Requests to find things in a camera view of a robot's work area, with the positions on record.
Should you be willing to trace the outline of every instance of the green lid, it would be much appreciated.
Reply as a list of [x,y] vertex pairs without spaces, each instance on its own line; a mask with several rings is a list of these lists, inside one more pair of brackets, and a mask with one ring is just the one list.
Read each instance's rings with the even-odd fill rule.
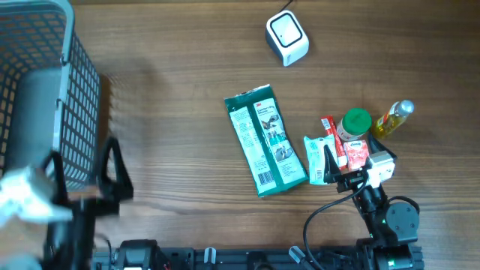
[[372,118],[364,109],[354,108],[346,113],[342,119],[343,129],[352,135],[362,135],[372,125]]

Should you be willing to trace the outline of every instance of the wooden table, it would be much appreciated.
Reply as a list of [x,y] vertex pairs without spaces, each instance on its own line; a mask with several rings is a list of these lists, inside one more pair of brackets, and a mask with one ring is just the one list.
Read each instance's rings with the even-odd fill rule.
[[[480,263],[480,5],[477,1],[298,1],[310,39],[291,67],[265,41],[283,2],[76,6],[76,31],[99,73],[103,114],[135,187],[97,231],[114,245],[288,248],[308,215],[343,195],[307,183],[257,197],[223,98],[271,84],[289,138],[324,136],[320,116],[353,107],[379,117],[411,99],[415,112],[384,143],[398,156],[388,195],[421,206],[427,269]],[[38,239],[39,229],[28,228]],[[351,202],[310,224],[311,245],[368,237]],[[13,233],[2,239],[18,241]],[[28,235],[3,254],[39,248]]]

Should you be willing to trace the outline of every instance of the gray basket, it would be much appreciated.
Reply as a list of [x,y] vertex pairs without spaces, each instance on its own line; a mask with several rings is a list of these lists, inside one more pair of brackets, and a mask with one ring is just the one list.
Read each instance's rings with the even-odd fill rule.
[[69,190],[89,180],[97,152],[100,78],[65,0],[0,2],[0,169],[64,158]]

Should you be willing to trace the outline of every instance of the red and white tube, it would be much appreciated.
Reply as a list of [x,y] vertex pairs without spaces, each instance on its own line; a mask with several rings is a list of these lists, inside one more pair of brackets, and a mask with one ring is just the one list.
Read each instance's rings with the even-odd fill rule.
[[333,137],[335,138],[338,167],[340,168],[340,170],[346,169],[348,158],[347,154],[344,151],[344,147],[342,146],[342,142],[340,141],[340,137],[338,137],[337,125],[335,124],[335,121],[333,120],[333,117],[331,115],[324,116],[321,119],[323,127],[325,127],[325,130],[327,131],[327,135],[333,134]]

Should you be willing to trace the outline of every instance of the jar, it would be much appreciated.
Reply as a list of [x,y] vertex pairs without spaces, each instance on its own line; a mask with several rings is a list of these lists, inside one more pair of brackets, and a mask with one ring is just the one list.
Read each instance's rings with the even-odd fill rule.
[[345,142],[358,140],[372,125],[370,114],[364,109],[349,110],[337,126],[338,136]]

